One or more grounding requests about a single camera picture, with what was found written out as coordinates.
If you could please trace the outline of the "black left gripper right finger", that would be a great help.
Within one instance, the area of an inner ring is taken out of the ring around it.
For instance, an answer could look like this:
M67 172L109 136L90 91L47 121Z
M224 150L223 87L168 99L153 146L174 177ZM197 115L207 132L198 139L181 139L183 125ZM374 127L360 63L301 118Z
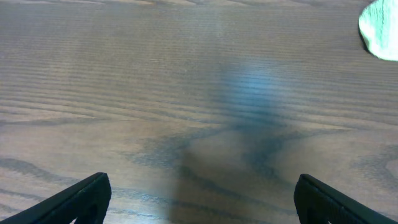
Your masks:
M308 174L301 174L294 190L301 224L397 224Z

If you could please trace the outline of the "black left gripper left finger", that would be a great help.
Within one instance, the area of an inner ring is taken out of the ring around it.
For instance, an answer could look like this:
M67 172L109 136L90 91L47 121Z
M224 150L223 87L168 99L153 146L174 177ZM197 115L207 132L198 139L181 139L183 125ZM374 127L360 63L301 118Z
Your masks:
M103 224L110 200L108 175L97 172L1 224Z

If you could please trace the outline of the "light green cloth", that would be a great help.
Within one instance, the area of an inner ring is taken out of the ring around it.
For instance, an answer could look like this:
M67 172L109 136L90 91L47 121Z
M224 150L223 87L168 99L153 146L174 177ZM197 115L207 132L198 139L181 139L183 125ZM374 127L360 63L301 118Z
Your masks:
M363 9L358 25L371 54L397 61L397 0L373 1Z

